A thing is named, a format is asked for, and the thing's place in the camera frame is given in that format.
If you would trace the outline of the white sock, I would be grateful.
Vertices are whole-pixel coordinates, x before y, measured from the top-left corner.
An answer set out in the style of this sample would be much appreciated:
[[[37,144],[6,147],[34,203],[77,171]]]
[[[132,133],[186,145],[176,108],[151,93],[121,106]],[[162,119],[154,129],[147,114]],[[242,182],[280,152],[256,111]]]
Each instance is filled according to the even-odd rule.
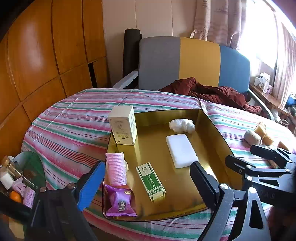
[[[247,130],[244,134],[244,139],[250,146],[262,144],[262,138],[253,130]]]

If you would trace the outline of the yellow sponge block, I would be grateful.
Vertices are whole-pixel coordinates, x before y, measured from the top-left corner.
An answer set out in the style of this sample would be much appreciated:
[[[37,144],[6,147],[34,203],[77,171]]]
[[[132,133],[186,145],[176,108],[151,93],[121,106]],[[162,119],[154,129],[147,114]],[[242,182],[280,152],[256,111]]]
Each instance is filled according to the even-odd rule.
[[[258,123],[256,128],[254,129],[254,132],[258,134],[263,140],[267,133],[266,125],[262,122]]]
[[[284,141],[282,139],[276,138],[274,136],[270,136],[268,134],[266,134],[264,136],[264,138],[262,139],[262,143],[267,146],[282,148],[287,151],[289,150],[288,146],[284,143]]]

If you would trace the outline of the purple snack packet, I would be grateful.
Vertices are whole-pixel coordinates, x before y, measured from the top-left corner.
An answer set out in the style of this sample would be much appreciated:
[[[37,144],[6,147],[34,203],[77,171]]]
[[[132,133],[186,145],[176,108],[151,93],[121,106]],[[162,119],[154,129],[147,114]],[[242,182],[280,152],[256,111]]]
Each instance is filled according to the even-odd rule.
[[[132,216],[137,213],[132,208],[132,190],[104,185],[111,207],[105,212],[108,217]]]

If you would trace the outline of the pink cotton pad stack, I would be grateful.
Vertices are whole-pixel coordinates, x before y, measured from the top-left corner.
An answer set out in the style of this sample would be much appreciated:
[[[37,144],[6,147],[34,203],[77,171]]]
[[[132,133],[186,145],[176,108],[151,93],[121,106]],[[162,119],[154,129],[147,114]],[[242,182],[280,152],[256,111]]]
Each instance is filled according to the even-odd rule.
[[[111,186],[127,184],[126,164],[124,153],[106,153],[106,169]]]

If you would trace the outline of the white soap block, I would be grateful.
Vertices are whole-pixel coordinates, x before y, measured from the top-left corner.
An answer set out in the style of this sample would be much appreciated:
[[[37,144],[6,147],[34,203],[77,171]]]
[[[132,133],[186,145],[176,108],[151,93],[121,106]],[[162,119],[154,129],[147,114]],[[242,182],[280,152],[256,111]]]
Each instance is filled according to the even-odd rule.
[[[191,142],[185,134],[167,136],[166,143],[175,168],[185,168],[190,166],[193,162],[199,161]]]

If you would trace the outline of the green white slim box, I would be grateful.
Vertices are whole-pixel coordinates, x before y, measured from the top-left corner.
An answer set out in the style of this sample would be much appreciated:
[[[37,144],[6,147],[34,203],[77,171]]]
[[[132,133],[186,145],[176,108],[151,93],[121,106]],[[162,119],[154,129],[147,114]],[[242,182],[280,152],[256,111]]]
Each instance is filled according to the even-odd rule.
[[[150,162],[137,166],[136,171],[152,202],[165,197],[165,187],[162,185]]]

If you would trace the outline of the cream tall carton box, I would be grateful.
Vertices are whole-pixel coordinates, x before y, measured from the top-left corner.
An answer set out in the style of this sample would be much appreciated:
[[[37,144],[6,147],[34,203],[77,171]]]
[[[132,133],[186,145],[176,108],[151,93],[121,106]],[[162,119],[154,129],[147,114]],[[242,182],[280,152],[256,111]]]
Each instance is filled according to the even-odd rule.
[[[135,144],[137,138],[137,125],[132,105],[114,106],[109,113],[108,120],[117,144]]]

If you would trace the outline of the pink hair comb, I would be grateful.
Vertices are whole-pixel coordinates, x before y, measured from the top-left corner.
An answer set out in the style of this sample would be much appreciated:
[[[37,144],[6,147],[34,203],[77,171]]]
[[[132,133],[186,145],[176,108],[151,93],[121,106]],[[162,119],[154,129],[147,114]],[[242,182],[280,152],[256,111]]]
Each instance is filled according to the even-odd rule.
[[[32,208],[34,205],[36,192],[31,187],[27,186],[24,192],[23,205]]]

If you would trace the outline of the orange fruit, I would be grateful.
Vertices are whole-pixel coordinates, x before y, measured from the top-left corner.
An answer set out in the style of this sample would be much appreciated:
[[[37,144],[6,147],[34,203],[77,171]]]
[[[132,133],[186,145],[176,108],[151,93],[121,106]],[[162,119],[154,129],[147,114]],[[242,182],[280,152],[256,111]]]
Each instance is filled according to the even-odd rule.
[[[18,203],[22,203],[23,202],[22,196],[18,192],[16,192],[16,191],[12,191],[10,193],[10,199],[13,200],[13,201],[15,201],[15,202],[18,202]]]

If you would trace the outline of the glass side table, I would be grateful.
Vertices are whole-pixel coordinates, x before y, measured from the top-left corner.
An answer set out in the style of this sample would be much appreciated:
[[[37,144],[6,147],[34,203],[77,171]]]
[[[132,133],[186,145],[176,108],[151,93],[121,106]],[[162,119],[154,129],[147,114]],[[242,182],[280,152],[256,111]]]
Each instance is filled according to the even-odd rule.
[[[1,213],[20,223],[26,223],[32,208],[10,199],[12,191],[22,198],[29,186],[37,194],[46,186],[45,172],[39,156],[31,151],[21,152],[16,157],[4,156],[1,159]]]

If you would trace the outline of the wooden desk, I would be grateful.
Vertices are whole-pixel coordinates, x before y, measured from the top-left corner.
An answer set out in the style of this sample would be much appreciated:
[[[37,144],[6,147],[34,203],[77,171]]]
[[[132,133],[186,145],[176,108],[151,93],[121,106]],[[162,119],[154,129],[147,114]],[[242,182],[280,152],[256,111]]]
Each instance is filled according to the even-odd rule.
[[[256,87],[253,84],[250,84],[249,88],[258,97],[262,98],[265,102],[267,102],[272,109],[276,109],[278,112],[286,115],[291,120],[291,122],[295,125],[295,118],[291,115],[291,113],[286,108],[280,108],[280,102],[276,100],[272,95],[263,93],[259,87]]]

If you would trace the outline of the striped bed sheet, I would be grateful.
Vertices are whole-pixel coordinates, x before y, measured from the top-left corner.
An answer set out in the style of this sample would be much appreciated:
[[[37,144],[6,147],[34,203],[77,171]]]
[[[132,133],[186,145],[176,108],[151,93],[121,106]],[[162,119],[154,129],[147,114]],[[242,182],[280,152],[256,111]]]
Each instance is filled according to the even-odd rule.
[[[86,89],[63,99],[41,113],[27,130],[23,151],[36,152],[49,189],[76,182],[99,160],[104,160],[111,128],[108,115],[116,105],[132,105],[136,113],[168,109],[202,109],[222,134],[235,156],[258,167],[269,163],[250,153],[243,136],[258,123],[268,134],[295,150],[295,137],[286,127],[262,116],[214,104],[199,98],[148,90]],[[84,216],[108,234],[109,240],[197,240],[210,218],[209,211],[149,222],[107,220],[97,192]]]

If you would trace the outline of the gold tray box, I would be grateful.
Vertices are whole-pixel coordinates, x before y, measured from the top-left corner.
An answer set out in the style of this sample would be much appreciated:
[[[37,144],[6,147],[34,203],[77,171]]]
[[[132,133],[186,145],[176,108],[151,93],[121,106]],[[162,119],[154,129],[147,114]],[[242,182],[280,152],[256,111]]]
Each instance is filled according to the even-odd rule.
[[[241,177],[226,167],[229,145],[201,109],[159,110],[135,115],[137,138],[133,145],[118,144],[111,136],[108,153],[123,153],[127,188],[136,216],[115,216],[117,221],[155,221],[205,209],[190,176],[199,162],[219,183],[242,187]]]

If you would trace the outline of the dark red blanket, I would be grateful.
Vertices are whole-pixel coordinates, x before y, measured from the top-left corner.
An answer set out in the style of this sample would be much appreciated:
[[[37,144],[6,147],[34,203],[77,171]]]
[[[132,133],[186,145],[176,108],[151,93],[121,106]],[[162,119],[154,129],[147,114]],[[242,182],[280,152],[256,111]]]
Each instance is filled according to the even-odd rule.
[[[262,111],[260,106],[250,105],[246,101],[246,97],[235,89],[227,86],[202,85],[194,77],[175,80],[159,91],[196,97],[212,103],[245,110],[252,114],[258,114]]]

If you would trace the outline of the grey yellow blue headboard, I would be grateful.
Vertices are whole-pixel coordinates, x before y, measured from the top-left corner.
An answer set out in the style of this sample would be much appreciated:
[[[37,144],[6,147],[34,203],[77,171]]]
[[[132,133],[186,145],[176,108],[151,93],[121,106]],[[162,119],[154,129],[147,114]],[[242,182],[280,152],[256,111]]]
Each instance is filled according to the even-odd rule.
[[[232,87],[245,94],[250,82],[250,61],[237,50],[184,37],[141,39],[138,71],[138,87],[143,90],[194,77],[202,85]]]

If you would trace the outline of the black rolled mat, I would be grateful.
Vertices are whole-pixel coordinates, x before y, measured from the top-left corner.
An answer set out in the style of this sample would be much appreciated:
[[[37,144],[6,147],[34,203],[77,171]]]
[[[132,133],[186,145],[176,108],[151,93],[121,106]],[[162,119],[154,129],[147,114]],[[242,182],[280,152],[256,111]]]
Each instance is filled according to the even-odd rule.
[[[142,33],[139,29],[126,29],[123,42],[122,76],[138,69],[139,43]]]

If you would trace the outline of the patterned curtain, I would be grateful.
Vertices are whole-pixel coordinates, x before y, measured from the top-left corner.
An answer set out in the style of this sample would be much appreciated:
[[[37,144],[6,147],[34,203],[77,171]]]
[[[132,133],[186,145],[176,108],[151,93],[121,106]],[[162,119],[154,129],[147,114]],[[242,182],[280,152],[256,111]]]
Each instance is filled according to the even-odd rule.
[[[197,0],[191,38],[236,49],[246,20],[246,1]]]

